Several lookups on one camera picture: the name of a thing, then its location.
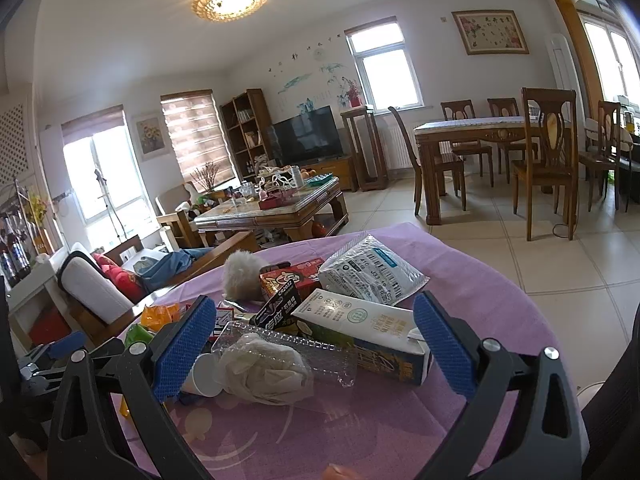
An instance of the lattice panel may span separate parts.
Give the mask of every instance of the lattice panel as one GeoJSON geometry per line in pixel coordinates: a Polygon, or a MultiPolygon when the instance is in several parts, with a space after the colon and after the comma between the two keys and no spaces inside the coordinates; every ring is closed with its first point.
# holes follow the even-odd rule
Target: lattice panel
{"type": "Polygon", "coordinates": [[[0,114],[0,185],[29,169],[22,104],[0,114]]]}

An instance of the television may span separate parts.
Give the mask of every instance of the television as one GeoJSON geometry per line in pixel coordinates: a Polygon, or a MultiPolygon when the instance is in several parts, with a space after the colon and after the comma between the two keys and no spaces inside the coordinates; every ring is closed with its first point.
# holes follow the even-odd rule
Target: television
{"type": "Polygon", "coordinates": [[[274,124],[267,134],[273,156],[281,166],[318,162],[344,154],[330,106],[274,124]]]}

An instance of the window blind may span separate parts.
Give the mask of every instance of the window blind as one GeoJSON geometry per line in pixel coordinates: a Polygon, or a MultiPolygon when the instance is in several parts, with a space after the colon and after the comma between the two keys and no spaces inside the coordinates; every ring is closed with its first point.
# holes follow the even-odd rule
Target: window blind
{"type": "Polygon", "coordinates": [[[65,144],[69,144],[118,126],[124,126],[122,105],[112,106],[62,124],[62,138],[65,144]]]}
{"type": "Polygon", "coordinates": [[[235,178],[211,90],[163,95],[160,101],[185,181],[202,190],[195,171],[208,162],[218,165],[216,185],[235,178]]]}

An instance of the framed picture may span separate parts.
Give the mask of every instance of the framed picture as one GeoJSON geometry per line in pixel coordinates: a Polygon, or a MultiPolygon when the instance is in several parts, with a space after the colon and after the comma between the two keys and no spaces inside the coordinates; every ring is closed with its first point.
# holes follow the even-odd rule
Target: framed picture
{"type": "Polygon", "coordinates": [[[459,10],[452,14],[470,56],[529,53],[512,10],[459,10]]]}
{"type": "Polygon", "coordinates": [[[136,116],[131,121],[131,137],[140,160],[149,160],[171,152],[171,139],[161,113],[136,116]]]}

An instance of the fluffy pom-pom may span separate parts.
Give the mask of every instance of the fluffy pom-pom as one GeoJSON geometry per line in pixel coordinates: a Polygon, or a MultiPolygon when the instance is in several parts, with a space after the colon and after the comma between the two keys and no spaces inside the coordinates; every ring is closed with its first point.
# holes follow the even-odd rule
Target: fluffy pom-pom
{"type": "Polygon", "coordinates": [[[236,251],[225,262],[222,289],[229,300],[262,300],[260,269],[268,265],[257,254],[236,251]]]}

